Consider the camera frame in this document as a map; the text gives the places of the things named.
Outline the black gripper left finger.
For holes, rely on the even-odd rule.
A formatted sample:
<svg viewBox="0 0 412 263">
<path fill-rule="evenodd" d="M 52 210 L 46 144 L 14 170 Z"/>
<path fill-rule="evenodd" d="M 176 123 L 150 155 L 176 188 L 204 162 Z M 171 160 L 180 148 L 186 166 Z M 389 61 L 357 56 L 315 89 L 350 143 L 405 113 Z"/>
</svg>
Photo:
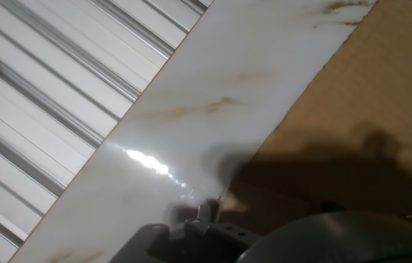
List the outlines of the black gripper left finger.
<svg viewBox="0 0 412 263">
<path fill-rule="evenodd" d="M 141 227 L 110 263 L 236 262 L 261 237 L 231 223 L 213 222 L 216 209 L 200 205 L 197 216 L 170 228 Z"/>
</svg>

